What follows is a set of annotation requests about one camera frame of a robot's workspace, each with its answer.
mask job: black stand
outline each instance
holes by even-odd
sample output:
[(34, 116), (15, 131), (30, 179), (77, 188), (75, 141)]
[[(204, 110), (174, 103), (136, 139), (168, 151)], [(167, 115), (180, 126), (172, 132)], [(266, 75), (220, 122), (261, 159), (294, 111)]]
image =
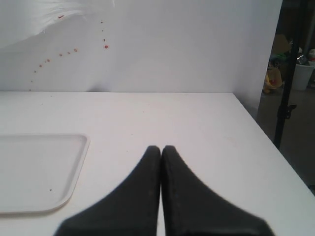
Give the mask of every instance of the black stand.
[(296, 105), (288, 106), (290, 91), (292, 87), (292, 80), (295, 71), (296, 58), (299, 52), (300, 39), (302, 35), (302, 29), (307, 13), (308, 0), (301, 0), (299, 7), (299, 15), (296, 24), (295, 36), (293, 39), (293, 45), (291, 49), (290, 61), (287, 69), (287, 78), (285, 80), (285, 85), (283, 88), (283, 94), (281, 99), (281, 104), (278, 109), (278, 120), (274, 138), (274, 145), (277, 149), (280, 148), (282, 133), (284, 131), (284, 123), (286, 119), (291, 117), (291, 112), (296, 108)]

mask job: white table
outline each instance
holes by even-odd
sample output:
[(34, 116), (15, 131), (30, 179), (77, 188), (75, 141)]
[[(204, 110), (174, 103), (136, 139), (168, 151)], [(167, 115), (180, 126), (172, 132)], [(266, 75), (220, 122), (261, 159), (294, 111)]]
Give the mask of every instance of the white table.
[(315, 235), (315, 197), (231, 93), (0, 92), (0, 134), (20, 133), (85, 133), (91, 144), (70, 201), (2, 215), (0, 235), (52, 235), (123, 181), (148, 145), (174, 145), (211, 189), (276, 235)]

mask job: white plastic tray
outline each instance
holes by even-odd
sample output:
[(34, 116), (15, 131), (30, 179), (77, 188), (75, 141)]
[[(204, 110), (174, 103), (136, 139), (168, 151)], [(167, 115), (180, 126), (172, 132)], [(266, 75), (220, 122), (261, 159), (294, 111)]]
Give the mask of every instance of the white plastic tray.
[(65, 204), (89, 144), (82, 134), (0, 136), (0, 213), (48, 211)]

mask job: white bucket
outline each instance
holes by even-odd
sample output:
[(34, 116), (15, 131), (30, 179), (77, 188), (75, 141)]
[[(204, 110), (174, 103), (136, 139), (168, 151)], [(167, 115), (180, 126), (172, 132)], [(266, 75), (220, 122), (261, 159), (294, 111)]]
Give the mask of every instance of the white bucket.
[(314, 70), (314, 65), (295, 65), (292, 89), (305, 90)]

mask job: white wall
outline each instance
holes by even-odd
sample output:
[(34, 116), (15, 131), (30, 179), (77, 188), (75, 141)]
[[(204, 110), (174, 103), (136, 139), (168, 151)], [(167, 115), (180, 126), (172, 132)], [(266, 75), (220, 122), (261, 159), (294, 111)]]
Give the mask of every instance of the white wall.
[(0, 90), (234, 92), (257, 108), (282, 0), (104, 0), (89, 12), (28, 2), (37, 10), (0, 14)]

